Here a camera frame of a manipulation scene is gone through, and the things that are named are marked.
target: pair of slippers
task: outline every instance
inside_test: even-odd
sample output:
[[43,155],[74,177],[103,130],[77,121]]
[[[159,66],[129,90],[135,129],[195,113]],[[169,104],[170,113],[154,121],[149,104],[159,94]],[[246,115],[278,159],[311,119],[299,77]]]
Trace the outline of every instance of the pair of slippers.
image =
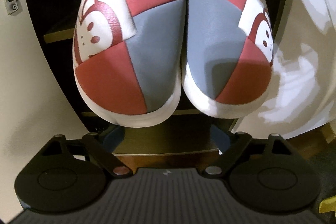
[[243,117],[264,102],[272,63],[265,0],[81,1],[76,84],[91,110],[113,124],[163,122],[181,86],[201,112]]

